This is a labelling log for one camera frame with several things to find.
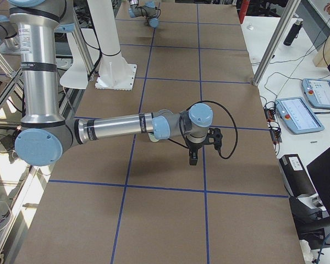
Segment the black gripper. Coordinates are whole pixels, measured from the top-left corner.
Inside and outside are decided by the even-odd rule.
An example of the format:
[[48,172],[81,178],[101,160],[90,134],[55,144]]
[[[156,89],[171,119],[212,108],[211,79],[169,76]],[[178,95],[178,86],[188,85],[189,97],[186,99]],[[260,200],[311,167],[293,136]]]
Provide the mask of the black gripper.
[[186,136],[185,143],[189,149],[189,165],[196,166],[198,162],[198,155],[197,152],[200,148],[204,145],[210,145],[210,137],[193,137],[193,136]]

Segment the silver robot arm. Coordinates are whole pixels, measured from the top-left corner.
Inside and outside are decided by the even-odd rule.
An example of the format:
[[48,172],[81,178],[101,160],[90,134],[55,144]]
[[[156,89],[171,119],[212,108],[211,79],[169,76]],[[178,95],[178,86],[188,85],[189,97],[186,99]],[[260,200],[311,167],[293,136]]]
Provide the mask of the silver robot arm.
[[161,110],[107,119],[66,120],[59,112],[54,33],[72,31],[72,1],[10,1],[10,19],[18,26],[26,112],[22,132],[15,140],[18,156],[33,166],[58,161],[75,145],[102,138],[149,133],[157,140],[182,136],[189,149],[189,163],[213,143],[210,106],[196,103],[180,113]]
[[147,1],[144,5],[139,5],[138,0],[131,0],[129,5],[130,18],[144,17],[150,27],[156,29],[159,26],[161,9],[156,6],[154,1]]

